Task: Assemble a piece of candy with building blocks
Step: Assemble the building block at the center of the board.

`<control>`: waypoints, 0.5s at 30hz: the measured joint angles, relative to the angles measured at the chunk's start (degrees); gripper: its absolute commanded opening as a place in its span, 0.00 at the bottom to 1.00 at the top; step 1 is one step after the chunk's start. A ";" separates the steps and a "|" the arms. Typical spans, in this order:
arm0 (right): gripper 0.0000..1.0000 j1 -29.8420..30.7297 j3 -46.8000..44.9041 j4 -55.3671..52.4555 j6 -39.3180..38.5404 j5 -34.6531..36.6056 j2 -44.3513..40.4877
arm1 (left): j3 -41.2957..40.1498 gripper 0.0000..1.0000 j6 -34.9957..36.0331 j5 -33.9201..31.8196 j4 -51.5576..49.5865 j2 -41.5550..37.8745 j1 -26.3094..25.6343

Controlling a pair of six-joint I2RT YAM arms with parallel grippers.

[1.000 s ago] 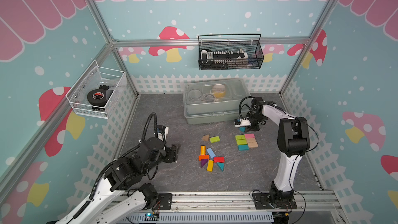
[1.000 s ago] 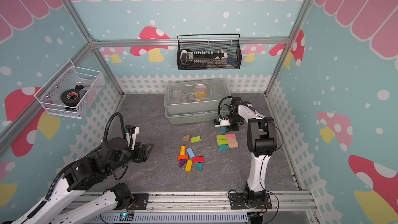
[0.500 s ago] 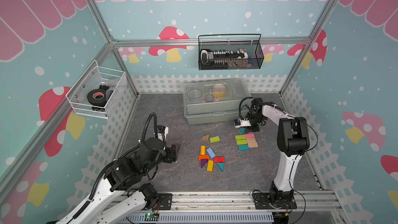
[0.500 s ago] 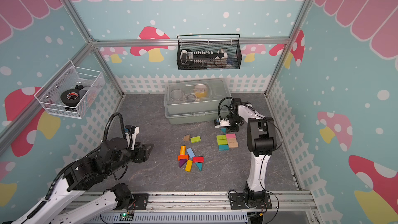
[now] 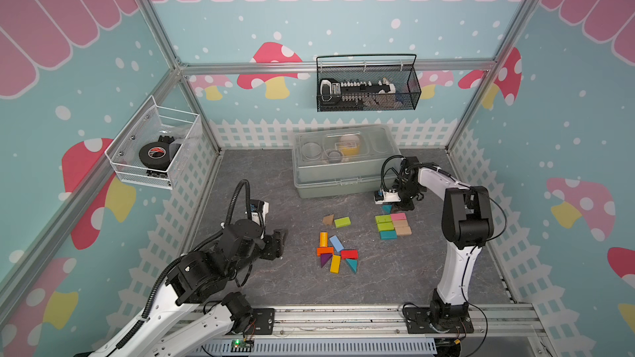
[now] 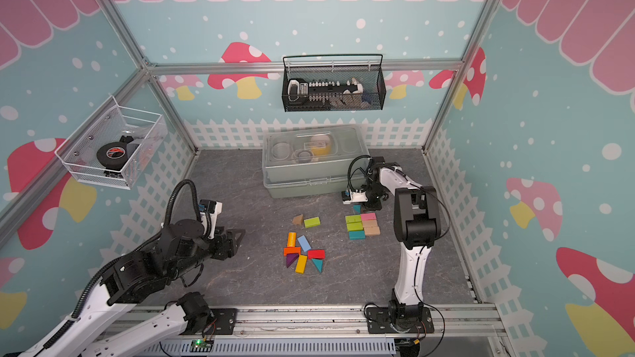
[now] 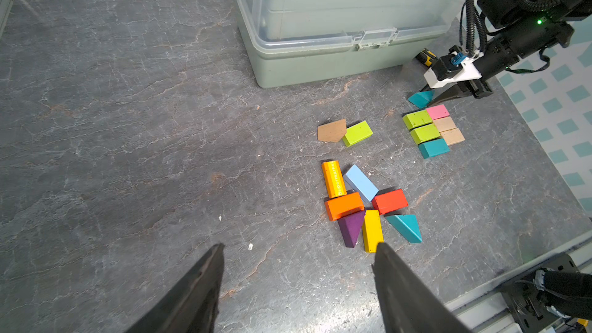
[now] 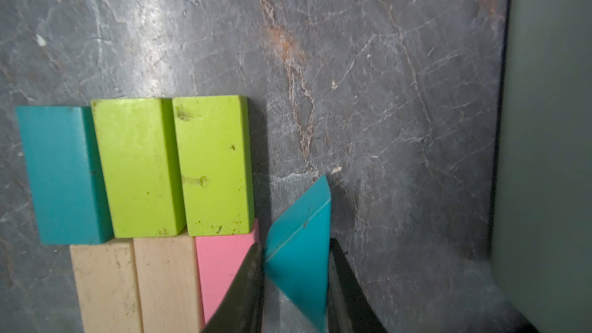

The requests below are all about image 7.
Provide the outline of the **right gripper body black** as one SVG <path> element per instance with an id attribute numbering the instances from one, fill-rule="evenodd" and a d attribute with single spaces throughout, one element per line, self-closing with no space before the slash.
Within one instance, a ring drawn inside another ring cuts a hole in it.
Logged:
<path id="1" fill-rule="evenodd" d="M 485 55 L 473 65 L 481 77 L 471 83 L 473 96 L 477 99 L 493 93 L 487 80 L 507 71 L 515 74 L 542 72 L 550 67 L 550 57 L 544 54 L 557 44 L 566 48 L 574 28 L 568 23 L 516 23 L 497 34 L 487 43 Z M 514 69 L 519 63 L 533 54 L 538 54 L 544 65 L 538 69 Z"/>

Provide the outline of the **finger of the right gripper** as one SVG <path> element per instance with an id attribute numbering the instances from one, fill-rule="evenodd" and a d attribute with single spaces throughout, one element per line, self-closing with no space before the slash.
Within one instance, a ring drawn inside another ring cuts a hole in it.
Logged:
<path id="1" fill-rule="evenodd" d="M 456 100 L 473 96 L 473 88 L 470 84 L 454 84 L 446 91 L 435 97 L 430 104 L 442 104 L 450 100 Z"/>

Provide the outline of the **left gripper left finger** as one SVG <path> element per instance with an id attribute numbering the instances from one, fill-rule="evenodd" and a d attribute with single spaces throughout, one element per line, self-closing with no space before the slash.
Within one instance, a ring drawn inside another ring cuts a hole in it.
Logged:
<path id="1" fill-rule="evenodd" d="M 224 274 L 224 245 L 215 244 L 128 332 L 213 332 Z"/>

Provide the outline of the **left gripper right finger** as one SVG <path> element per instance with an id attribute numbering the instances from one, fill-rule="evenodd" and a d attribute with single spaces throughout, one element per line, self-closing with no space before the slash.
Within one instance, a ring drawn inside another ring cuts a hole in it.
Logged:
<path id="1" fill-rule="evenodd" d="M 372 266 L 387 332 L 469 332 L 387 244 L 376 248 Z"/>

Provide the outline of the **pink block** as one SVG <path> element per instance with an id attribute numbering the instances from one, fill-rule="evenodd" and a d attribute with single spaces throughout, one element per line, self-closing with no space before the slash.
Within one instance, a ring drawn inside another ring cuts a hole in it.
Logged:
<path id="1" fill-rule="evenodd" d="M 425 111 L 429 114 L 432 121 L 447 118 L 450 116 L 448 109 L 444 105 L 431 106 Z"/>

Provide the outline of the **teal triangle block top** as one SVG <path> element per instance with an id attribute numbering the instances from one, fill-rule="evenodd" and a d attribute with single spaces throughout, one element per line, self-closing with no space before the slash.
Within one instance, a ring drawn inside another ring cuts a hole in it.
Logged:
<path id="1" fill-rule="evenodd" d="M 425 109 L 433 101 L 434 93 L 433 90 L 416 92 L 408 98 L 408 101 L 418 109 Z"/>

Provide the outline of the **teal triangle block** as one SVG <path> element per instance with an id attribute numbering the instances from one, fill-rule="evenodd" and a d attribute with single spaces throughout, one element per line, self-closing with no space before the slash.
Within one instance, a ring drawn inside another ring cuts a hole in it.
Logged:
<path id="1" fill-rule="evenodd" d="M 411 244 L 422 243 L 416 215 L 392 215 L 385 218 Z"/>
<path id="2" fill-rule="evenodd" d="M 416 92 L 408 98 L 408 101 L 418 109 L 425 109 L 433 101 L 434 93 L 433 90 Z"/>

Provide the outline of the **tan rectangular block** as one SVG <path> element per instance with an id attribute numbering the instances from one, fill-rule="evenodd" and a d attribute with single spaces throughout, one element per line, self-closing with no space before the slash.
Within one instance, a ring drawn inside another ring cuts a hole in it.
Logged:
<path id="1" fill-rule="evenodd" d="M 466 140 L 458 128 L 441 132 L 441 137 L 445 140 L 448 146 L 453 146 Z"/>

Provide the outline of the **teal rectangular block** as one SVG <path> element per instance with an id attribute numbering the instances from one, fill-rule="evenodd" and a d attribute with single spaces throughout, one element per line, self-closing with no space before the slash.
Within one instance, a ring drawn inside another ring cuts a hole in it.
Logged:
<path id="1" fill-rule="evenodd" d="M 437 157 L 450 152 L 450 148 L 443 138 L 421 143 L 418 148 L 424 159 Z"/>

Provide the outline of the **teal triangle block bottom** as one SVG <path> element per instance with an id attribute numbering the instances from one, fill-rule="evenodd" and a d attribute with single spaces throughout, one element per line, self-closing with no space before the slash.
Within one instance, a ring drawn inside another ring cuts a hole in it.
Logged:
<path id="1" fill-rule="evenodd" d="M 411 244 L 422 243 L 416 215 L 392 215 L 385 218 Z"/>

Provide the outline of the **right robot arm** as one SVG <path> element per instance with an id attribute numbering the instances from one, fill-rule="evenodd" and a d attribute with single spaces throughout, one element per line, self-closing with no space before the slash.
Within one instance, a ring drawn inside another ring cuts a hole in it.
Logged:
<path id="1" fill-rule="evenodd" d="M 501 72 L 526 74 L 515 64 L 538 54 L 550 66 L 547 49 L 567 48 L 573 22 L 591 15 L 591 0 L 465 0 L 461 9 L 460 43 L 438 58 L 425 72 L 425 91 L 442 89 L 429 102 L 492 94 L 487 83 Z"/>

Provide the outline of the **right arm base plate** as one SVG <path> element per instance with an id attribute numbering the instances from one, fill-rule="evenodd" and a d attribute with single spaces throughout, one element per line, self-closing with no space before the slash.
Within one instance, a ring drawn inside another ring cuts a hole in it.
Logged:
<path id="1" fill-rule="evenodd" d="M 591 275 L 580 272 L 569 254 L 512 277 L 500 293 L 523 332 L 541 332 L 559 320 L 591 320 Z"/>

